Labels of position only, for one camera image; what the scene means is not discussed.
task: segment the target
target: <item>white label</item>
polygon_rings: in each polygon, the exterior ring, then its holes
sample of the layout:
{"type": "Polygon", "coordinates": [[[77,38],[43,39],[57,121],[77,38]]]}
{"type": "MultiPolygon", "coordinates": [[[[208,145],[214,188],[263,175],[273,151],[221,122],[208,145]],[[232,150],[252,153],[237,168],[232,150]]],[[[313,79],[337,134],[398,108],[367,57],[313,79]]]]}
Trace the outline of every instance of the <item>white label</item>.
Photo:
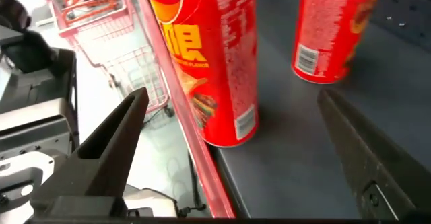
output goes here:
{"type": "Polygon", "coordinates": [[[304,73],[313,75],[316,70],[319,52],[299,44],[297,55],[296,67],[304,73]]]}
{"type": "Polygon", "coordinates": [[[250,108],[237,119],[235,119],[235,132],[238,140],[246,137],[256,125],[255,105],[250,108]]]}

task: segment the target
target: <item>shelf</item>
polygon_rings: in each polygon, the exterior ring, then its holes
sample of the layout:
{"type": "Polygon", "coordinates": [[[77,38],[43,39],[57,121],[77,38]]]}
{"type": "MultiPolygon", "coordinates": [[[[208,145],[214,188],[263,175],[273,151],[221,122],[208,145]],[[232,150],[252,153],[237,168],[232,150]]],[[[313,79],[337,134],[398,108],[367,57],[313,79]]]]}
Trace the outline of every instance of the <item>shelf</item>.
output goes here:
{"type": "Polygon", "coordinates": [[[250,141],[214,157],[237,216],[358,218],[317,93],[340,91],[431,169],[431,55],[370,24],[346,80],[307,83],[290,66],[298,2],[257,0],[260,126],[250,141]]]}

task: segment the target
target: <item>red snack can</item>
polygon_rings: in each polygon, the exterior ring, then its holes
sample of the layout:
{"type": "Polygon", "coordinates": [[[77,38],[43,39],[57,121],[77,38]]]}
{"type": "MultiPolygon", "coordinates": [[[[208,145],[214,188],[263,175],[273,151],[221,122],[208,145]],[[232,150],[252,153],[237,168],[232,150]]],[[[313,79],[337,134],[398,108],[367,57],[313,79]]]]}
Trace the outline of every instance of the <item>red snack can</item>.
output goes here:
{"type": "Polygon", "coordinates": [[[255,0],[150,0],[204,140],[234,147],[257,129],[255,0]]]}
{"type": "Polygon", "coordinates": [[[292,66],[312,83],[335,83],[349,71],[377,0],[301,0],[292,66]]]}

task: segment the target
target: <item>chip can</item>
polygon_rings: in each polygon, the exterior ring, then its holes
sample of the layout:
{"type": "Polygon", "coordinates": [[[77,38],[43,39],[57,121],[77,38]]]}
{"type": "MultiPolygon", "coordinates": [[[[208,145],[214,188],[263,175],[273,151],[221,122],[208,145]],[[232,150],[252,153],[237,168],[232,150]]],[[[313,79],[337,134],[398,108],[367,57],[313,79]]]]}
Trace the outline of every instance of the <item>chip can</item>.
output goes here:
{"type": "Polygon", "coordinates": [[[150,0],[201,136],[234,147],[255,133],[255,0],[150,0]]]}
{"type": "Polygon", "coordinates": [[[377,0],[301,0],[292,67],[312,83],[343,79],[377,0]]]}

